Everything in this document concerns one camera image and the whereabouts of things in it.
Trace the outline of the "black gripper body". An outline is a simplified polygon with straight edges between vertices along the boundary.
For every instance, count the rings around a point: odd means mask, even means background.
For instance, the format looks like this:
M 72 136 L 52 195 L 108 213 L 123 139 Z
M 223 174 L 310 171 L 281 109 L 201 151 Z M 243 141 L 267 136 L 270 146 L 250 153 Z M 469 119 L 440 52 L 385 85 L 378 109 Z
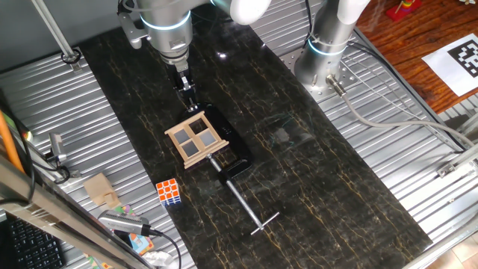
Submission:
M 174 89 L 178 92 L 194 92 L 187 61 L 179 61 L 172 65 L 172 82 Z

